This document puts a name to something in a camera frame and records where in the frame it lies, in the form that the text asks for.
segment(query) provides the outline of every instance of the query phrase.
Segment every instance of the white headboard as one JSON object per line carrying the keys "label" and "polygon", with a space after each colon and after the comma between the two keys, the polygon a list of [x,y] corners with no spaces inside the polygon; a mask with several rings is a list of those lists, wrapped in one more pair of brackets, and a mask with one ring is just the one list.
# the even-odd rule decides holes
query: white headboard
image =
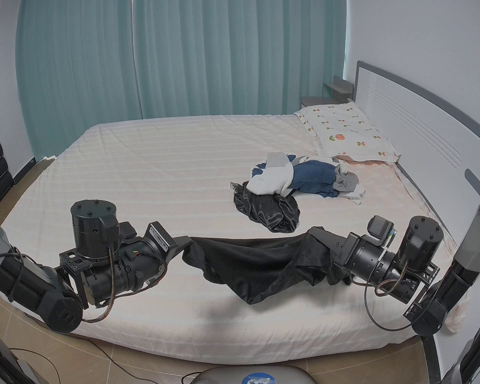
{"label": "white headboard", "polygon": [[398,165],[460,244],[480,204],[480,124],[380,68],[357,63],[353,99],[401,152]]}

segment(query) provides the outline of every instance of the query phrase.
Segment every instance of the wrinkle in bed sheet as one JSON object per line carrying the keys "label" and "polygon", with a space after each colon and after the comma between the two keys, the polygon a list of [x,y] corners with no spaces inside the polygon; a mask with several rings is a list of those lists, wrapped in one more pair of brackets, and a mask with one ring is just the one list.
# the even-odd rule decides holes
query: wrinkle in bed sheet
{"label": "wrinkle in bed sheet", "polygon": [[[2,227],[12,244],[38,262],[55,266],[73,245],[70,206],[81,199],[112,201],[119,221],[139,234],[158,220],[172,236],[272,238],[238,212],[230,182],[248,180],[252,164],[268,152],[315,156],[310,135],[294,115],[199,116],[126,121],[95,126],[61,154],[32,184]],[[395,170],[380,162],[350,164],[366,193],[347,199],[297,193],[296,233],[312,226],[342,236],[366,232],[373,215],[392,220],[400,234],[427,206],[406,190]],[[399,246],[398,236],[393,249]],[[434,262],[451,261],[443,243]],[[405,324],[405,305],[368,299],[385,326]],[[89,309],[85,317],[102,310]],[[387,333],[365,313],[361,287],[315,287],[303,282],[249,306],[227,286],[211,284],[180,257],[155,289],[115,302],[109,317],[76,332],[180,359],[225,364],[268,363],[380,348],[400,343],[411,329]]]}

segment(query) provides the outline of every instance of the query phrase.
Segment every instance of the curtain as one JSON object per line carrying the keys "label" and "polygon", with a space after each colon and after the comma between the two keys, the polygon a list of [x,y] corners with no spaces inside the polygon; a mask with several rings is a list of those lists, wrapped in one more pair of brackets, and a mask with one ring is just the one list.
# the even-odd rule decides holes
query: curtain
{"label": "curtain", "polygon": [[16,68],[37,159],[59,155],[93,125],[142,118],[131,0],[23,0]]}
{"label": "curtain", "polygon": [[22,0],[16,69],[37,159],[93,125],[281,114],[342,76],[346,0]]}
{"label": "curtain", "polygon": [[282,114],[342,77],[345,0],[133,0],[144,118]]}

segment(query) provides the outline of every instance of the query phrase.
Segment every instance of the round blue logo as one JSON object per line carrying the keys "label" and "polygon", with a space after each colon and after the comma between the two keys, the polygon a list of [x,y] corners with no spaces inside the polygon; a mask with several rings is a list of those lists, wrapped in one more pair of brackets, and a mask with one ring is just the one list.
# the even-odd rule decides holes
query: round blue logo
{"label": "round blue logo", "polygon": [[275,379],[267,373],[251,373],[241,384],[276,384]]}

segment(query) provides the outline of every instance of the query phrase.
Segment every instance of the floor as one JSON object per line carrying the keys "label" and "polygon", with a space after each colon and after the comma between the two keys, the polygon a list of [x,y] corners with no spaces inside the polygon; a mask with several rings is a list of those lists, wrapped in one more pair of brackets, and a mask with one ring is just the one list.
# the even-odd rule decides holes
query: floor
{"label": "floor", "polygon": [[[52,160],[43,160],[36,164],[2,199],[0,224],[23,192],[51,162]],[[62,384],[139,383],[112,364],[90,342],[56,334],[1,299],[0,338],[10,348],[30,349],[48,357],[57,367]],[[151,355],[100,340],[93,341],[128,372],[158,383],[180,384],[183,375],[214,366]],[[57,374],[48,361],[29,352],[15,351],[15,354],[28,361],[49,383],[58,383]],[[304,369],[319,384],[428,384],[425,353],[418,336],[402,344],[389,344],[381,349],[319,356],[281,364]]]}

